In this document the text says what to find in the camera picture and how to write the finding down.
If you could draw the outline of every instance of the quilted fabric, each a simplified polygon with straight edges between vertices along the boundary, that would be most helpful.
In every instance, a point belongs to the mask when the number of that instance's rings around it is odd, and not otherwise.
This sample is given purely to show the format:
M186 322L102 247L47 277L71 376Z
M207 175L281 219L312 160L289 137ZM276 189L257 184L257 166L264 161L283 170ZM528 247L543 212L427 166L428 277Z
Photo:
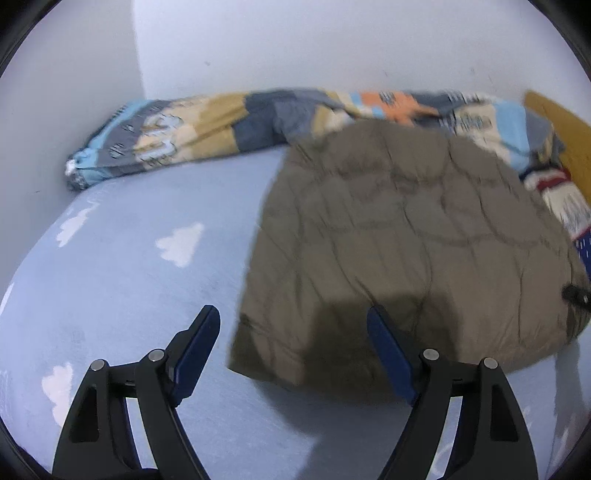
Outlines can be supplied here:
M570 238L496 155L367 120L292 148L262 212L229 367L326 393L389 391L367 340L381 303L419 344L509 371L588 319Z

